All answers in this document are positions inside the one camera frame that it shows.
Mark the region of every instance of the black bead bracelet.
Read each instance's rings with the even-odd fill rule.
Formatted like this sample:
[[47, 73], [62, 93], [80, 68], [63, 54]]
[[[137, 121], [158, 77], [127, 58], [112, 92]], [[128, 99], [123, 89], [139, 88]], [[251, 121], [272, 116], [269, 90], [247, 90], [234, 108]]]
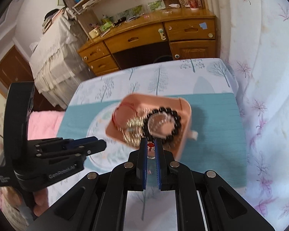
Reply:
[[160, 107], [159, 109], [153, 109], [152, 113], [147, 114], [147, 118], [144, 119], [144, 125], [143, 125], [143, 135], [144, 137], [147, 138], [148, 141], [154, 142], [154, 140], [156, 139], [156, 137], [152, 136], [149, 132], [149, 128], [148, 128], [148, 120], [149, 118], [156, 113], [162, 113], [165, 112], [168, 115], [172, 116], [172, 118], [174, 119], [174, 129], [171, 131], [171, 135], [168, 135], [166, 137], [166, 139], [162, 139], [162, 144], [165, 143], [170, 143], [173, 141], [174, 136], [179, 134], [179, 129], [182, 127], [181, 124], [181, 116], [178, 115], [178, 112], [175, 110], [171, 110], [171, 108], [164, 108], [164, 107]]

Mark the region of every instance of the white bedsheet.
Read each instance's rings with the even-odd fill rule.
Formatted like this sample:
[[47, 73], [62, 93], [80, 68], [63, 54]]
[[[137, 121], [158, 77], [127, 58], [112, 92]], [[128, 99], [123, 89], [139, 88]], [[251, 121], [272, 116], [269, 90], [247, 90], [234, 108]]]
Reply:
[[65, 109], [78, 85], [94, 77], [77, 53], [86, 37], [77, 22], [61, 15], [43, 35], [30, 58], [35, 86], [53, 106]]

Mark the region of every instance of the pink blanket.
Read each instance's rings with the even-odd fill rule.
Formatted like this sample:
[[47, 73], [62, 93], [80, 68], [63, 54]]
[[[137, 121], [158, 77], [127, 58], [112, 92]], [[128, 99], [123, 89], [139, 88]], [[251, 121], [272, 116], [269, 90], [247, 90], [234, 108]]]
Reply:
[[28, 140], [57, 137], [65, 112], [40, 111], [32, 112], [29, 118]]

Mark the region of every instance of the wooden drawer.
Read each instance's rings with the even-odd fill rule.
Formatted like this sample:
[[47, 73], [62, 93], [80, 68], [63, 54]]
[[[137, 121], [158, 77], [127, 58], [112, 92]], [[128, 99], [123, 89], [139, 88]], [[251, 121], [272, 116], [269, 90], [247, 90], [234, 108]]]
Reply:
[[79, 52], [79, 55], [82, 57], [84, 62], [89, 63], [90, 61], [109, 55], [109, 51], [103, 42], [99, 42]]
[[216, 57], [214, 40], [177, 41], [171, 42], [170, 47], [174, 60]]
[[161, 42], [163, 40], [160, 33], [158, 32], [159, 29], [164, 30], [161, 23], [129, 30], [127, 32], [106, 39], [105, 44], [111, 53], [116, 53], [142, 45]]
[[103, 71], [103, 72], [97, 73], [96, 76], [101, 76], [101, 75], [105, 75], [105, 74], [110, 74], [110, 73], [112, 73], [112, 72], [116, 72], [116, 71], [119, 71], [119, 69], [116, 68], [116, 69], [106, 70], [106, 71]]
[[111, 55], [92, 61], [88, 66], [95, 74], [118, 68]]
[[[207, 29], [200, 25], [206, 23]], [[213, 39], [215, 40], [214, 19], [190, 19], [165, 22], [169, 41]]]

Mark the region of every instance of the blue sticky note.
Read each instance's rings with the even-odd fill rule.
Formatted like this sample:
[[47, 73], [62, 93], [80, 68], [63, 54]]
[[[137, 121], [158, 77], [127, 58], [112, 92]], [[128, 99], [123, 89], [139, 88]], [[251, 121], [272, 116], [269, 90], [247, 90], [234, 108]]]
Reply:
[[199, 26], [202, 28], [202, 29], [208, 29], [208, 26], [205, 22], [203, 23], [200, 23]]

